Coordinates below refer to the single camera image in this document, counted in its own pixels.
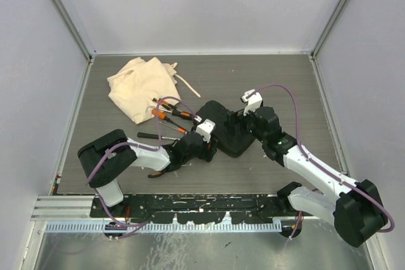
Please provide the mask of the thin orange tip screwdriver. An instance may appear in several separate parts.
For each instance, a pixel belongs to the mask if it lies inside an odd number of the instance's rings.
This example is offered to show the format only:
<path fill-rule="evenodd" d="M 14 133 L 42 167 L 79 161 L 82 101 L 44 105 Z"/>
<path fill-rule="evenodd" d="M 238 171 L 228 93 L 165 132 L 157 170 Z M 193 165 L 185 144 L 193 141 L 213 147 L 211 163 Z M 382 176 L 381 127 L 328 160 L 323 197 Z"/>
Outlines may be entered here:
<path fill-rule="evenodd" d="M 187 131 L 186 129 L 181 128 L 181 127 L 178 127 L 178 126 L 175 126 L 175 125 L 172 125 L 172 124 L 167 123 L 167 122 L 165 122 L 165 121 L 159 121 L 159 124 L 160 124 L 160 125 L 163 125 L 163 126 L 165 126 L 165 127 L 167 127 L 167 128 L 171 128 L 172 130 L 176 130 L 176 131 L 178 131 L 178 132 L 181 132 L 181 133 L 183 133 L 183 134 L 187 134 L 187 133 L 188 133 L 188 131 Z"/>

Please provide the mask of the black plastic tool case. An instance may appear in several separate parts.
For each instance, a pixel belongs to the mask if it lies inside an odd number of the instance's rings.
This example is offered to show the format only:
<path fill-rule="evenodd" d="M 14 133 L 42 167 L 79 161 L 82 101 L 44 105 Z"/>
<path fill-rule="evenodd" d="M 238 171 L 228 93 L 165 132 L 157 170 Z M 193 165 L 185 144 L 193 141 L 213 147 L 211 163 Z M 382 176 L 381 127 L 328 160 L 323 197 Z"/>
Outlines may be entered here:
<path fill-rule="evenodd" d="M 227 109 L 218 101 L 208 101 L 196 114 L 202 120 L 209 119 L 215 124 L 211 133 L 218 141 L 218 148 L 230 157 L 241 156 L 256 140 L 241 122 L 233 120 L 234 111 Z"/>

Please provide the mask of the large orange handle screwdriver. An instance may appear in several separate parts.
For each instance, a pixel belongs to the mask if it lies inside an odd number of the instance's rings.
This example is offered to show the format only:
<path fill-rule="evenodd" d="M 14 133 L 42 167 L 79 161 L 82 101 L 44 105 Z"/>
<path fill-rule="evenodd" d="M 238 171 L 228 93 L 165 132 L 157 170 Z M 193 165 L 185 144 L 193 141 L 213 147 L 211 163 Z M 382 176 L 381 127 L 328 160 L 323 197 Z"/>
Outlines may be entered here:
<path fill-rule="evenodd" d="M 157 109 L 153 109 L 152 110 L 152 114 L 153 115 L 155 115 L 155 116 L 157 116 L 159 119 L 161 119 L 161 120 L 165 120 L 165 121 L 168 121 L 168 122 L 172 122 L 172 119 L 170 119 L 164 112 L 162 112 L 162 111 L 160 111 L 160 110 L 157 110 Z"/>

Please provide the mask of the small orange black screwdriver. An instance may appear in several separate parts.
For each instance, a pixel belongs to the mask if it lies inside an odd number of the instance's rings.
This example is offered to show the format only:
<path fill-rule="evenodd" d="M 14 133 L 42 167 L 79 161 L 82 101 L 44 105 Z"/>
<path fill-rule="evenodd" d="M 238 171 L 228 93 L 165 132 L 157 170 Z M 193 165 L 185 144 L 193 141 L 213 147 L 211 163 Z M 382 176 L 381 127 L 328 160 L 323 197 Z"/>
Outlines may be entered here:
<path fill-rule="evenodd" d="M 159 99 L 156 99 L 156 98 L 153 98 L 153 101 L 156 102 L 156 103 L 158 103 L 160 100 L 159 100 Z M 162 102 L 161 102 L 161 105 L 162 105 L 163 107 L 167 108 L 167 109 L 177 109 L 176 106 L 174 106 L 174 105 L 172 105 L 172 104 L 170 104 L 169 102 L 166 102 L 166 101 L 162 101 Z"/>

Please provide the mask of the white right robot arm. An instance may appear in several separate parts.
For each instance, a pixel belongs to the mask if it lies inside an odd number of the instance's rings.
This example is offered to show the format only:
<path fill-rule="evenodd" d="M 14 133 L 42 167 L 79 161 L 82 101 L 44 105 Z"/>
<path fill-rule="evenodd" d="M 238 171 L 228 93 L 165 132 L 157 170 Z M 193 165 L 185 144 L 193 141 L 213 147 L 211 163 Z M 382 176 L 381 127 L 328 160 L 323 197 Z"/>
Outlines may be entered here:
<path fill-rule="evenodd" d="M 377 187 L 339 173 L 321 162 L 299 141 L 282 130 L 271 107 L 237 113 L 241 125 L 261 142 L 267 157 L 310 182 L 315 190 L 298 183 L 282 189 L 278 210 L 286 215 L 302 211 L 331 224 L 349 245 L 359 247 L 375 233 L 388 231 L 392 221 Z"/>

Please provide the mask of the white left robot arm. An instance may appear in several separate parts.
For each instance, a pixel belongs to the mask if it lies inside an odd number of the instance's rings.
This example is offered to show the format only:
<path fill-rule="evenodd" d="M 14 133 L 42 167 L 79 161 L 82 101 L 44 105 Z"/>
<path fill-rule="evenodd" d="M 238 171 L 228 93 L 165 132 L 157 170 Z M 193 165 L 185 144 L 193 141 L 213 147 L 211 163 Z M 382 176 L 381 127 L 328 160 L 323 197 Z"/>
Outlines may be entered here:
<path fill-rule="evenodd" d="M 216 154 L 218 140 L 209 140 L 192 131 L 171 144 L 160 147 L 142 144 L 128 138 L 121 129 L 83 146 L 78 160 L 87 177 L 87 184 L 104 202 L 104 210 L 113 217 L 123 215 L 127 202 L 118 183 L 118 176 L 129 167 L 143 167 L 156 173 L 150 178 L 176 171 L 194 158 L 210 162 Z"/>

